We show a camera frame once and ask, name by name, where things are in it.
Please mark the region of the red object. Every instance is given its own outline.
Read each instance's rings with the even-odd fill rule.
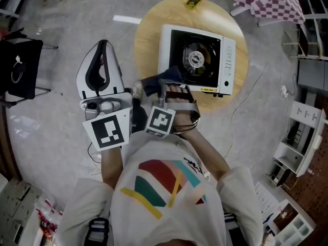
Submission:
[[[0,40],[2,40],[2,38],[6,35],[9,35],[10,32],[7,30],[0,30]]]
[[[41,211],[37,209],[38,215],[41,219],[41,225],[40,228],[43,232],[43,234],[48,238],[53,238],[54,234],[56,233],[56,230],[58,228],[57,225],[50,223],[45,216],[42,214]]]

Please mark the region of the white t-shirt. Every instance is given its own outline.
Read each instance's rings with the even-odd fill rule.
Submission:
[[[177,141],[180,145],[150,141],[127,152],[115,191],[96,180],[79,180],[58,227],[57,244],[82,245],[89,221],[111,199],[115,246],[154,246],[172,239],[225,246],[223,208],[236,214],[249,246],[259,246],[262,218],[249,170],[233,169],[215,189],[204,178],[199,158]]]

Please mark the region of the portable gas stove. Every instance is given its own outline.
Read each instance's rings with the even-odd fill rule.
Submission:
[[[192,91],[231,95],[234,87],[236,42],[194,28],[163,25],[158,73],[178,66]]]

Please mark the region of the power cord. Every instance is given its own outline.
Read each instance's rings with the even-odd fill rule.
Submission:
[[[14,68],[17,64],[22,64],[22,62],[21,62],[20,60],[21,60],[21,58],[20,58],[19,56],[17,56],[17,57],[16,57],[16,63],[14,64],[14,66],[13,66],[12,68]],[[12,73],[13,73],[13,72],[11,72],[11,81],[12,81],[13,83],[16,84],[16,83],[18,83],[18,82],[20,81],[20,79],[22,78],[23,73],[22,73],[22,72],[19,73],[19,77],[18,77],[17,80],[14,80]]]
[[[291,96],[294,96],[294,95],[295,95],[295,90],[296,90],[296,85],[295,85],[295,81],[294,81],[294,76],[297,78],[296,74],[293,73],[292,80],[293,80],[293,85],[294,85],[294,93],[292,94],[291,92],[289,92],[289,94],[290,94]]]
[[[94,166],[96,167],[96,170],[93,171],[93,172],[95,172],[95,171],[97,171],[97,165],[96,165],[95,163],[101,164],[101,162],[95,161],[95,160],[92,158],[94,155],[98,155],[98,153],[95,153],[95,154],[93,154],[93,155],[90,155],[89,150],[90,150],[91,145],[92,145],[92,143],[90,143],[90,145],[89,145],[89,147],[88,147],[87,150],[88,150],[88,155],[89,155],[89,157],[90,157],[91,160],[92,160],[92,163],[93,163]],[[89,174],[89,176],[97,176],[97,175],[100,175],[100,174],[101,174],[101,172],[98,173],[98,174],[93,174],[93,172],[91,172],[91,173]]]
[[[267,68],[267,65],[268,65],[268,64],[265,65],[265,67],[264,67],[264,69],[263,69],[261,75],[260,75],[260,76],[258,77],[258,79],[255,81],[255,83],[254,83],[254,85],[253,85],[253,87],[252,87],[252,90],[251,90],[250,93],[248,94],[247,98],[246,98],[242,103],[240,103],[239,106],[235,109],[234,113],[232,113],[232,117],[231,117],[231,120],[230,120],[230,127],[231,127],[231,129],[232,129],[232,132],[234,133],[234,139],[233,139],[233,141],[232,141],[232,143],[231,143],[231,146],[230,146],[228,152],[226,153],[226,155],[225,155],[223,158],[226,158],[226,156],[229,154],[229,152],[230,152],[230,150],[231,150],[231,148],[232,148],[232,146],[233,146],[233,144],[234,144],[234,142],[235,142],[235,130],[234,130],[234,128],[232,127],[232,120],[233,120],[233,118],[234,118],[234,115],[235,115],[235,113],[237,112],[237,110],[242,106],[242,104],[244,104],[244,103],[249,99],[250,95],[251,95],[252,92],[253,92],[253,89],[254,89],[256,83],[260,80],[260,78],[262,77],[262,75],[263,75],[265,69]]]
[[[252,92],[253,92],[253,90],[254,90],[254,88],[255,88],[257,82],[260,80],[260,78],[262,77],[263,73],[265,72],[265,69],[267,68],[267,65],[268,65],[268,64],[265,65],[265,67],[264,67],[264,69],[263,69],[261,75],[260,75],[260,76],[258,77],[258,79],[255,81],[255,83],[254,83],[254,85],[253,85],[253,87],[252,87],[250,93],[248,94],[247,98],[246,98],[242,103],[240,103],[240,105],[239,105],[239,106],[235,109],[235,111],[232,113],[232,117],[231,117],[231,120],[230,120],[230,127],[231,127],[231,129],[232,129],[232,132],[233,132],[233,134],[234,134],[234,137],[233,137],[232,144],[231,144],[231,146],[230,146],[230,148],[229,148],[227,154],[224,156],[224,158],[227,157],[227,155],[228,155],[229,152],[231,151],[231,148],[232,148],[232,146],[233,146],[233,144],[234,144],[234,142],[235,142],[235,130],[234,130],[234,128],[232,127],[232,122],[233,122],[234,115],[235,115],[235,113],[237,112],[237,110],[238,110],[238,109],[239,109],[239,108],[240,108],[240,107],[241,107],[241,106],[242,106],[242,105],[243,105],[243,104],[249,99],[249,97],[251,96],[251,94],[252,94]],[[281,85],[281,84],[282,84],[282,76],[281,76],[281,72],[279,72],[279,75],[280,75],[280,88],[281,88],[281,86],[282,86],[282,85]],[[293,94],[290,93],[291,96],[294,96],[294,95],[295,95],[295,92],[296,92],[296,85],[295,85],[295,82],[294,82],[294,76],[296,77],[296,74],[295,74],[295,73],[293,73],[293,76],[292,76],[293,85],[294,85],[294,92],[293,92]],[[279,99],[280,99],[280,100],[281,100],[281,101],[287,106],[287,108],[288,108],[288,114],[289,114],[289,105],[284,101],[286,98],[287,98],[287,97],[282,98],[282,93],[280,94]],[[287,119],[286,130],[285,130],[284,136],[286,135],[286,131],[288,130],[288,125],[289,125],[289,119]],[[260,158],[259,160],[257,160],[257,161],[251,166],[251,168],[252,168],[257,162],[259,162],[263,157],[264,157],[264,155],[262,155],[261,158]]]

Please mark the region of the fabric cloth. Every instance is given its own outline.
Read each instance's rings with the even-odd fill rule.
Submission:
[[[224,246],[223,210],[236,215],[249,246],[261,245],[262,218],[249,169],[231,170],[215,188],[183,140],[152,137],[144,143],[143,134],[149,135],[131,136],[138,147],[122,150],[124,169],[115,191],[91,179],[78,181],[57,230],[57,245],[82,245],[89,221],[101,214],[106,199],[115,246],[154,246],[172,239]]]
[[[151,96],[161,91],[161,87],[158,83],[159,79],[170,79],[175,82],[182,82],[182,76],[178,66],[173,66],[163,73],[141,80],[146,96]]]
[[[234,0],[234,6],[250,8],[251,14],[259,18],[272,18],[303,24],[305,21],[298,0]]]

